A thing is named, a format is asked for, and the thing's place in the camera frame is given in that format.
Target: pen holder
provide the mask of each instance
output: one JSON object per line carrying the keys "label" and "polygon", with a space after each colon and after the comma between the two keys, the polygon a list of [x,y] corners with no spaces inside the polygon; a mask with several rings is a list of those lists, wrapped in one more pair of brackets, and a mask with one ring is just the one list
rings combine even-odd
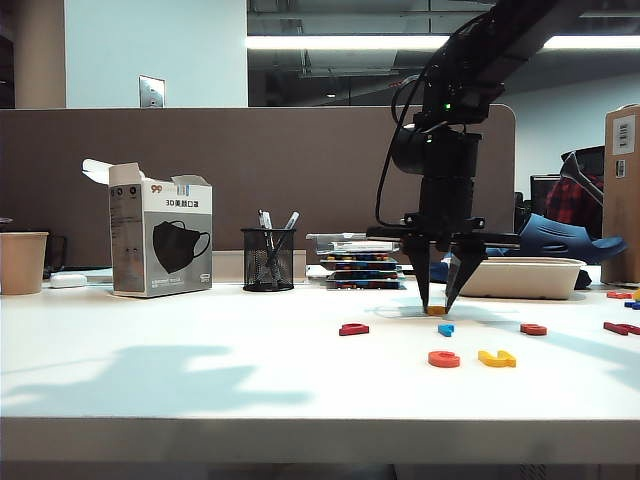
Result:
{"label": "pen holder", "polygon": [[243,228],[244,289],[279,292],[293,288],[295,229]]}

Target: desk surface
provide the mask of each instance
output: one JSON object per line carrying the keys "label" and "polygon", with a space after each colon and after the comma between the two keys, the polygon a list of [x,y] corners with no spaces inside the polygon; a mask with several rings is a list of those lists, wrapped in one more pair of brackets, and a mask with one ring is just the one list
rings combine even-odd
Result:
{"label": "desk surface", "polygon": [[[442,291],[433,286],[432,303]],[[602,328],[640,325],[622,302],[598,287],[568,301],[461,297],[446,338],[413,281],[400,291],[2,297],[2,456],[637,463],[640,336]],[[340,337],[352,322],[371,332]],[[549,335],[521,334],[524,322]],[[516,368],[477,360],[499,349]],[[432,350],[461,366],[428,365]]]}

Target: white eraser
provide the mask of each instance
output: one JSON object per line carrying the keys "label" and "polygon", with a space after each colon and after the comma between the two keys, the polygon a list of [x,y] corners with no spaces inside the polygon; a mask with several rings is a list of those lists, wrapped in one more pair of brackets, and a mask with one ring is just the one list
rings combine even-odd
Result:
{"label": "white eraser", "polygon": [[51,288],[84,287],[87,277],[79,273],[52,273],[49,284]]}

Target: red plaid shirt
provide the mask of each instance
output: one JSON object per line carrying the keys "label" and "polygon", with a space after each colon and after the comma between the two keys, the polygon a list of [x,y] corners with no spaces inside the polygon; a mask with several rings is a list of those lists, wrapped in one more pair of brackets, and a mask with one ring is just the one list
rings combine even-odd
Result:
{"label": "red plaid shirt", "polygon": [[[602,180],[593,175],[587,178],[600,190]],[[553,186],[546,201],[545,217],[556,222],[586,227],[594,236],[601,234],[602,207],[580,185],[568,178],[561,178]]]}

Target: blue slipper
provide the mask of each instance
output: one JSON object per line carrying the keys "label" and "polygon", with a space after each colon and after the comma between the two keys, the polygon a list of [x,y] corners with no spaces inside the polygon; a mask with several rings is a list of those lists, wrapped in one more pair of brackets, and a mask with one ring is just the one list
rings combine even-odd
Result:
{"label": "blue slipper", "polygon": [[627,248],[622,237],[591,240],[584,227],[549,220],[535,213],[520,232],[520,249],[487,249],[489,256],[557,257],[597,264]]}

